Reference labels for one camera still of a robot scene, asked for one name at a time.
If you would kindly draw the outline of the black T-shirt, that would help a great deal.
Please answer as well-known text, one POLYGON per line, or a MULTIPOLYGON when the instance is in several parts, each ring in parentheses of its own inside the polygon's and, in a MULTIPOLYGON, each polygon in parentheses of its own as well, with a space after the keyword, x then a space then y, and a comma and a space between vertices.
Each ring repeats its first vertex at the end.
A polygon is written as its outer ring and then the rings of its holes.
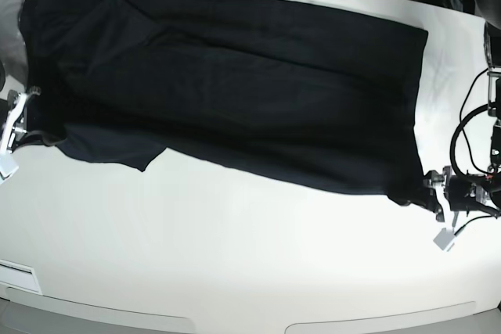
POLYGON ((428 33, 283 0, 24 0, 31 142, 139 171, 164 150, 424 205, 428 33))

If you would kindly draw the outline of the white label on table edge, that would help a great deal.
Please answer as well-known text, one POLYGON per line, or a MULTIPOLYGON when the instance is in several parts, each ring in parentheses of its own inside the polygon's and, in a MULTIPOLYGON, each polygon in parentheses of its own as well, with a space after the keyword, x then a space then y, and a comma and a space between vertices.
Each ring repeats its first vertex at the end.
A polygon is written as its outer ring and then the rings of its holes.
POLYGON ((1 260, 0 283, 13 289, 42 295, 34 269, 22 264, 1 260))

